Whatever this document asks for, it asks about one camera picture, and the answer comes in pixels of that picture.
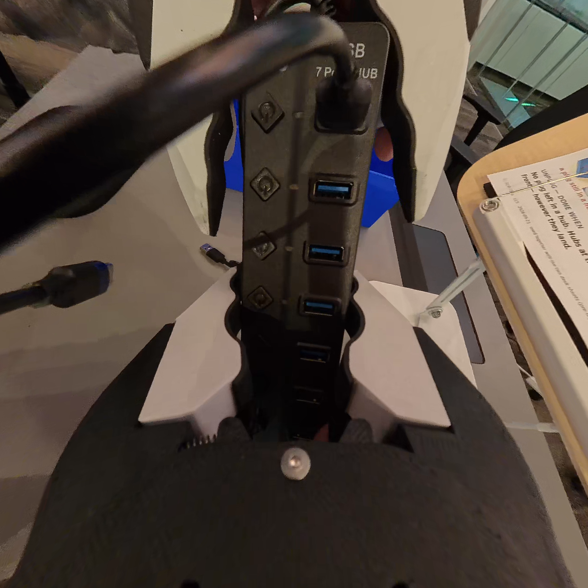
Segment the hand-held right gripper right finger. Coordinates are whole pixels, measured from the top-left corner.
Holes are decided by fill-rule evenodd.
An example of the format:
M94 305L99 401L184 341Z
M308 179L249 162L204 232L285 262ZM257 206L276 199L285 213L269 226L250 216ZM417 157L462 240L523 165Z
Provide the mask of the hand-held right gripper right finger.
M367 279L355 276L349 310L359 313L342 358L350 380L346 413L364 419L373 433L398 424L448 429L440 393L414 327Z

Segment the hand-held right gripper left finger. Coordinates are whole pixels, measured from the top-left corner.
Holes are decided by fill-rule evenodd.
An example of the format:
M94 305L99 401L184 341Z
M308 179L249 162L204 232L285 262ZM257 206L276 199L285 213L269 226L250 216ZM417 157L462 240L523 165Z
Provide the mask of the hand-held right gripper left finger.
M227 324L236 301L230 279L218 279L175 321L139 414L141 424L188 422L217 432L237 414L232 384L242 368L240 340Z

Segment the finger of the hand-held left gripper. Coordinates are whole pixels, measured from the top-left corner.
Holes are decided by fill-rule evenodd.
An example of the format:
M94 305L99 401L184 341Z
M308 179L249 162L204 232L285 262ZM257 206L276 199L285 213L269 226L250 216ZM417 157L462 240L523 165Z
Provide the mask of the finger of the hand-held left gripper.
M427 212L443 172L465 88L466 1L373 1L389 28L381 119L405 219Z
M243 26L243 1L153 1L151 66ZM189 210L201 232L210 236L220 225L226 192L224 158L227 147L234 146L235 130L229 101L168 146Z

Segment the instruction sheet on stand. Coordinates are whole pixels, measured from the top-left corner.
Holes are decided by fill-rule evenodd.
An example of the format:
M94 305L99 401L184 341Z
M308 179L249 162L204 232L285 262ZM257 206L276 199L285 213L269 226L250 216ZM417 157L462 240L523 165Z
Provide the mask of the instruction sheet on stand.
M514 334L587 490L587 345L548 290L500 207L488 175L587 149L587 115L483 157L466 172L458 203Z

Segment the black usb hub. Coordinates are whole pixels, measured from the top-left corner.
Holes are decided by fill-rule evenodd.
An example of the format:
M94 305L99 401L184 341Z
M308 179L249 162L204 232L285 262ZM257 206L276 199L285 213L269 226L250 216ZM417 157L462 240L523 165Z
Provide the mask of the black usb hub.
M344 23L366 116L343 118L326 90L336 65L312 56L242 98L242 340L254 435L312 440L336 399L346 314L390 47L377 22Z

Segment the blue plastic bin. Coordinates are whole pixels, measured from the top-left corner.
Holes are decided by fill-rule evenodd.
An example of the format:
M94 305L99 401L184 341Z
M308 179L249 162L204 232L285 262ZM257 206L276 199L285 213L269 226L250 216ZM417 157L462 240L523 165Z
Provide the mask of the blue plastic bin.
M232 135L224 155L226 188L243 191L243 163L239 135L239 102L231 103ZM393 145L390 133L379 123L371 155L366 187L362 227L370 228L387 211L399 203L393 175Z

